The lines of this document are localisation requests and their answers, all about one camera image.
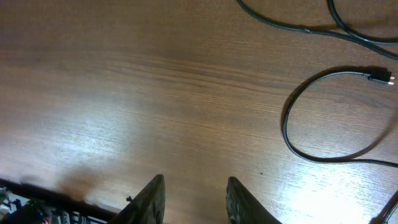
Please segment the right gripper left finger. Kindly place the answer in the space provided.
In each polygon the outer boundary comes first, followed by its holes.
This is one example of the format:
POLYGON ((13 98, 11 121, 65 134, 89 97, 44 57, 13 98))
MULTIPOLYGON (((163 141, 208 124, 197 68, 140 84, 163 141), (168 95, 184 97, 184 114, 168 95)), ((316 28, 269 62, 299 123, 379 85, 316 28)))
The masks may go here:
POLYGON ((163 224, 165 181, 157 174, 108 224, 163 224))

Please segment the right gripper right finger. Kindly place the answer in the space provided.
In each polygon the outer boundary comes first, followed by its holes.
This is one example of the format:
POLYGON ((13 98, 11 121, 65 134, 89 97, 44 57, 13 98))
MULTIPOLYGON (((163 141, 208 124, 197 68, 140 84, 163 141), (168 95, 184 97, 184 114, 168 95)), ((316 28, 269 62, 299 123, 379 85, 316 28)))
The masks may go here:
POLYGON ((229 224, 281 224, 236 177, 228 178, 226 212, 229 224))

